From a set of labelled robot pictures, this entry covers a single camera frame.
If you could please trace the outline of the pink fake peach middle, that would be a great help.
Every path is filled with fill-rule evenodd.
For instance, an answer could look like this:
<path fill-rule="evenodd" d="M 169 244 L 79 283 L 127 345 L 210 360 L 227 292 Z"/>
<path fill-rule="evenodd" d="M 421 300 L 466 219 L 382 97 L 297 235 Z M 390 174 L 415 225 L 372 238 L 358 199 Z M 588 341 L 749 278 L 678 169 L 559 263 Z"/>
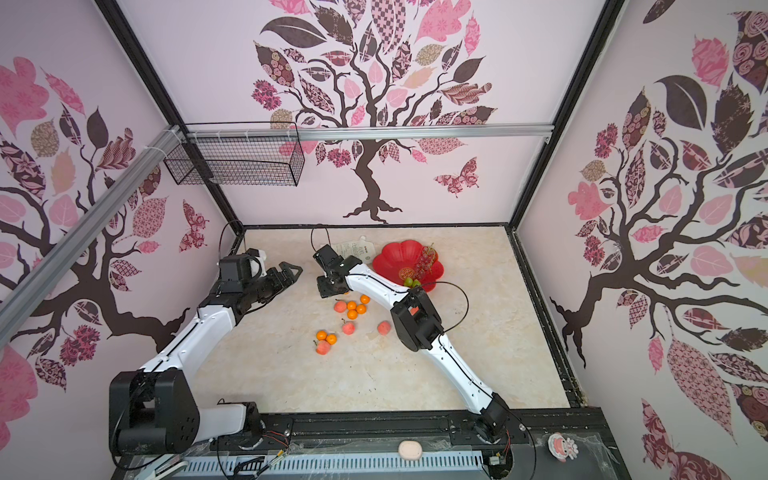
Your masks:
<path fill-rule="evenodd" d="M 344 321 L 342 323 L 342 332 L 345 335 L 352 335 L 356 331 L 356 325 L 353 321 Z"/>

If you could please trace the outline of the white stapler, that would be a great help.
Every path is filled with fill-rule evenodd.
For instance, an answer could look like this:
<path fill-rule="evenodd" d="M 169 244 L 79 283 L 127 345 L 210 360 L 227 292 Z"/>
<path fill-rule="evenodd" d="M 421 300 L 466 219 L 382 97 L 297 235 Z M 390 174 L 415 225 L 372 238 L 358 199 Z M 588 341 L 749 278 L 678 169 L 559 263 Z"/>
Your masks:
<path fill-rule="evenodd" d="M 182 472 L 188 466 L 185 460 L 170 460 L 163 465 L 148 466 L 140 470 L 135 476 L 135 480 L 162 480 L 168 479 L 179 472 Z"/>

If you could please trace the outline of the aluminium rail back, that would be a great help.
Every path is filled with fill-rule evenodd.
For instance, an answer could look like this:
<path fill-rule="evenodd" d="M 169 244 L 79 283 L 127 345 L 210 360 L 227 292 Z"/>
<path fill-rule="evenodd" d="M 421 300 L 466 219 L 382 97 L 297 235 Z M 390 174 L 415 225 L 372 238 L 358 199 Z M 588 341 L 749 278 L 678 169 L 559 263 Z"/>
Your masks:
<path fill-rule="evenodd" d="M 549 138 L 554 126 L 545 123 L 497 123 L 482 125 L 394 126 L 394 127 L 342 127 L 272 129 L 270 123 L 251 124 L 251 129 L 226 129 L 226 124 L 200 124 L 193 129 L 187 125 L 185 137 L 189 141 L 202 142 L 238 140 L 288 140 L 288 141 L 342 141 L 425 138 L 496 138 L 496 137 L 544 137 Z"/>

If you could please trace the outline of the pink fake peach centre right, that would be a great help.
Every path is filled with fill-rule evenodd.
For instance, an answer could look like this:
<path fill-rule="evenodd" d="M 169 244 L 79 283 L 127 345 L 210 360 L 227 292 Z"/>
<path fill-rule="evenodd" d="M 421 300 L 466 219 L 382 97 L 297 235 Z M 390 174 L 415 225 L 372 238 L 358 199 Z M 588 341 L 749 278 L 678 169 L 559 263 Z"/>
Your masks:
<path fill-rule="evenodd" d="M 387 335 L 392 329 L 391 324 L 388 321 L 382 321 L 378 324 L 377 330 L 380 335 L 385 336 Z"/>

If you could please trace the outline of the pink fake peach bottom left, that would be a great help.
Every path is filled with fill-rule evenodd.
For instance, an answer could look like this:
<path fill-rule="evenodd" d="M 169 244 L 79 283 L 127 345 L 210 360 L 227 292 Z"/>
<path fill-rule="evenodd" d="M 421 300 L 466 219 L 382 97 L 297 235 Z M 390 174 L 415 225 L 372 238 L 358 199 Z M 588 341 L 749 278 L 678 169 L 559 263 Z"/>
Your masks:
<path fill-rule="evenodd" d="M 325 340 L 315 341 L 315 352 L 319 355 L 327 355 L 332 345 Z"/>

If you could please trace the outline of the purple fake grape bunch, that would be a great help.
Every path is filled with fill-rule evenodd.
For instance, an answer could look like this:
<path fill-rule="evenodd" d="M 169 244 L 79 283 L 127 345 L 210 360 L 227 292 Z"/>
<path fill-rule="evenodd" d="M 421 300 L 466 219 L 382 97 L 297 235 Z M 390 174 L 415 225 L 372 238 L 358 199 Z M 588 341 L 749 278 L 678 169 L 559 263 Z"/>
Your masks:
<path fill-rule="evenodd" d="M 400 244 L 402 259 L 398 269 L 399 279 L 404 282 L 406 278 L 430 282 L 440 278 L 444 272 L 439 263 L 437 251 L 432 246 L 424 246 L 414 240 L 407 240 Z"/>

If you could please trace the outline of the aluminium rail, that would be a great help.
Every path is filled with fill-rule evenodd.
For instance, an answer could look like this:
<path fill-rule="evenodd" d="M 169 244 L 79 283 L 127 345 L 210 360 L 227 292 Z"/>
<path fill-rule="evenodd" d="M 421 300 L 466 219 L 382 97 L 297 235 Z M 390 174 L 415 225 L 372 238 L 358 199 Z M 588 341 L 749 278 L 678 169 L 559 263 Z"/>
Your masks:
<path fill-rule="evenodd" d="M 288 141 L 342 141 L 425 138 L 496 138 L 496 137 L 544 137 L 549 138 L 554 126 L 545 123 L 497 123 L 482 125 L 394 126 L 394 127 L 342 127 L 272 129 L 270 123 L 251 124 L 251 129 L 226 129 L 226 124 L 200 124 L 193 129 L 187 125 L 185 137 L 189 141 L 202 142 L 238 140 L 288 140 Z"/>
<path fill-rule="evenodd" d="M 183 134 L 169 125 L 141 151 L 111 188 L 80 218 L 78 223 L 42 259 L 38 267 L 17 286 L 1 305 L 1 344 L 6 345 L 33 311 L 76 263 L 80 255 L 130 195 L 166 155 L 181 144 Z"/>

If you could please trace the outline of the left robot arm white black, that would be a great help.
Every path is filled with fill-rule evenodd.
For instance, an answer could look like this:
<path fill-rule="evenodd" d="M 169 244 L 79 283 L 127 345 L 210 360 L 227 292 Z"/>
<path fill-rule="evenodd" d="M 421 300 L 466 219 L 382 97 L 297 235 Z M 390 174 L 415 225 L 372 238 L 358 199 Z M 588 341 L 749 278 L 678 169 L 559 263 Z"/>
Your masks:
<path fill-rule="evenodd" d="M 119 373 L 109 389 L 112 455 L 182 453 L 193 444 L 241 435 L 261 440 L 264 424 L 253 402 L 202 408 L 191 382 L 215 347 L 244 316 L 267 306 L 294 285 L 303 270 L 266 265 L 262 250 L 221 259 L 219 274 L 191 322 L 153 359 Z"/>

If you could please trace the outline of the aluminium rail left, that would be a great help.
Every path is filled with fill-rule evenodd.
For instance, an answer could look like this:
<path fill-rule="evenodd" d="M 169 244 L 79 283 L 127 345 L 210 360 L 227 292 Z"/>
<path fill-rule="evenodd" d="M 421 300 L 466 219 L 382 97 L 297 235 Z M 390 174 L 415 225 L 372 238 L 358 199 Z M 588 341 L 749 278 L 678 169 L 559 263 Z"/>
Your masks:
<path fill-rule="evenodd" d="M 78 223 L 42 259 L 38 267 L 17 286 L 1 305 L 1 344 L 6 345 L 33 311 L 76 263 L 80 255 L 130 195 L 166 155 L 181 144 L 183 134 L 169 125 L 141 151 L 111 188 L 80 218 Z"/>

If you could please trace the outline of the pink round sticker toy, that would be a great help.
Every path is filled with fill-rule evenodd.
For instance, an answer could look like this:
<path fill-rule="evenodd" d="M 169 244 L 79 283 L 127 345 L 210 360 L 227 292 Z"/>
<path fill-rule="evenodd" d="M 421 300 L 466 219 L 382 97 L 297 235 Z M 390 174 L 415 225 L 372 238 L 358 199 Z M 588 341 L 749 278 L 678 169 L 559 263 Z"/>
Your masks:
<path fill-rule="evenodd" d="M 553 433 L 548 437 L 547 446 L 550 454 L 561 463 L 575 460 L 579 454 L 576 442 L 559 432 Z"/>

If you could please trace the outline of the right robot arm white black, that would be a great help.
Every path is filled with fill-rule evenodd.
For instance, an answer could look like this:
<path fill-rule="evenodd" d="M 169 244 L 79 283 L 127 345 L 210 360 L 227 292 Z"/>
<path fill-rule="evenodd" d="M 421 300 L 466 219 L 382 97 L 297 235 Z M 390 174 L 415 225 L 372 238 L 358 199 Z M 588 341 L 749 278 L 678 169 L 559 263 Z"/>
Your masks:
<path fill-rule="evenodd" d="M 342 257 L 329 244 L 316 250 L 313 258 L 324 272 L 317 278 L 323 298 L 354 291 L 387 308 L 401 343 L 412 352 L 428 356 L 459 392 L 468 412 L 475 416 L 476 434 L 488 443 L 507 435 L 510 407 L 461 357 L 422 287 L 399 286 L 362 260 Z"/>

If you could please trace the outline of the red flower-shaped fruit bowl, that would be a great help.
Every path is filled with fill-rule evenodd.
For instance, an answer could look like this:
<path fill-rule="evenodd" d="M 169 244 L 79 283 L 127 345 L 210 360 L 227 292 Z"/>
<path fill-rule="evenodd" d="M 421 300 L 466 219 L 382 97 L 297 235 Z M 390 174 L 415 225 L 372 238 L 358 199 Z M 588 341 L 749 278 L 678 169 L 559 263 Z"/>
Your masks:
<path fill-rule="evenodd" d="M 445 273 L 437 250 L 416 240 L 385 245 L 372 266 L 377 274 L 391 282 L 405 287 L 421 286 L 427 292 L 435 288 Z"/>

